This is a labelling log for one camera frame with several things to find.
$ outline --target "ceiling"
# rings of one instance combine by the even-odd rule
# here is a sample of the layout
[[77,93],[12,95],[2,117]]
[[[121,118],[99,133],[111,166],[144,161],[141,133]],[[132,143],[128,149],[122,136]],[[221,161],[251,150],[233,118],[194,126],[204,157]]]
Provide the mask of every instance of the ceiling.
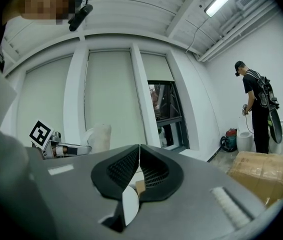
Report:
[[229,0],[213,17],[204,12],[213,0],[89,0],[93,11],[76,32],[69,25],[48,25],[14,18],[7,23],[2,43],[4,72],[31,55],[59,42],[89,35],[119,33],[155,38],[202,56],[243,20],[245,10]]

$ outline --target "backpack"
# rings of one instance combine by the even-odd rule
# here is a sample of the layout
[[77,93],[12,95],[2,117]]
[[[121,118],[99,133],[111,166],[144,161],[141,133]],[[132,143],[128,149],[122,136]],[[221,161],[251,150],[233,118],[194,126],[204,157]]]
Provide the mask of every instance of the backpack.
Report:
[[257,71],[250,70],[246,74],[257,79],[259,94],[258,98],[255,96],[255,99],[258,101],[259,105],[262,108],[268,108],[269,111],[274,109],[278,110],[280,105],[277,101],[277,98],[274,97],[270,80],[265,76],[261,76]]

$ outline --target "window frame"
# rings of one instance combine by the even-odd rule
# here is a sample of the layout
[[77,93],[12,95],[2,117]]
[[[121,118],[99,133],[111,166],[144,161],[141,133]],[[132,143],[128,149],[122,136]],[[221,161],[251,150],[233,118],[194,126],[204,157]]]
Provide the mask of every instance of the window frame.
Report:
[[[184,112],[183,112],[183,108],[182,108],[182,104],[181,104],[181,100],[179,98],[179,94],[178,94],[178,90],[176,87],[176,83],[174,81],[157,81],[157,80],[148,80],[148,86],[149,85],[168,85],[169,86],[169,91],[173,92],[173,95],[175,95],[175,99],[177,102],[177,110],[179,112],[180,116],[176,116],[176,117],[172,117],[172,118],[165,118],[165,119],[160,119],[157,120],[156,119],[156,125],[157,127],[162,127],[162,126],[166,126],[166,125],[170,125],[170,124],[175,124],[175,123],[179,123],[180,124],[180,132],[178,131],[178,136],[179,140],[182,141],[181,145],[176,147],[176,148],[172,148],[168,150],[172,150],[175,152],[181,152],[185,149],[189,149],[190,148],[190,144],[189,144],[189,138],[188,138],[188,132],[187,132],[187,126],[186,126],[186,121],[185,121],[185,116],[184,116]],[[171,95],[169,95],[168,98],[169,101],[169,105],[171,104]]]

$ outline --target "black headset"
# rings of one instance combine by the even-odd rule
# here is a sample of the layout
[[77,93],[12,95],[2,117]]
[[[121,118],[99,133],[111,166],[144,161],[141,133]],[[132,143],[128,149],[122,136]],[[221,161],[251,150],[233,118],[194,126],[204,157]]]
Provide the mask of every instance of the black headset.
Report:
[[[75,0],[75,7],[80,7],[83,0]],[[86,0],[86,4],[83,8],[81,8],[78,12],[75,13],[75,15],[68,21],[69,30],[71,32],[74,32],[78,29],[80,24],[83,22],[85,17],[90,14],[90,12],[93,10],[93,6],[91,4],[88,4],[88,0]]]

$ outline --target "roller shade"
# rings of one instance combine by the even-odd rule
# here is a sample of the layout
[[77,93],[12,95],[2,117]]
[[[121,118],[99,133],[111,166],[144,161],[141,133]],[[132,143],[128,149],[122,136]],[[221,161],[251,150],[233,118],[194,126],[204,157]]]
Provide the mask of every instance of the roller shade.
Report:
[[142,53],[141,58],[148,81],[174,81],[164,56]]
[[17,138],[26,147],[31,147],[29,138],[36,119],[64,135],[64,92],[72,57],[45,64],[30,71],[22,86],[17,112]]
[[86,129],[110,124],[111,149],[146,143],[129,51],[89,55],[84,100]]

